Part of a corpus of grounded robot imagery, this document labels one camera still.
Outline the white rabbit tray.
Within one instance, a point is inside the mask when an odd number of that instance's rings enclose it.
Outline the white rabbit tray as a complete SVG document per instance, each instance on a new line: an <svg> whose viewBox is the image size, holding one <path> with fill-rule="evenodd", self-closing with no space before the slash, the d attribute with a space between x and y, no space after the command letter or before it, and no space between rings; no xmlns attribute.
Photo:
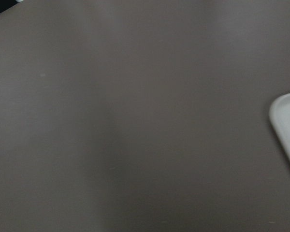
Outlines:
<svg viewBox="0 0 290 232"><path fill-rule="evenodd" d="M269 119L290 161L290 93L272 102Z"/></svg>

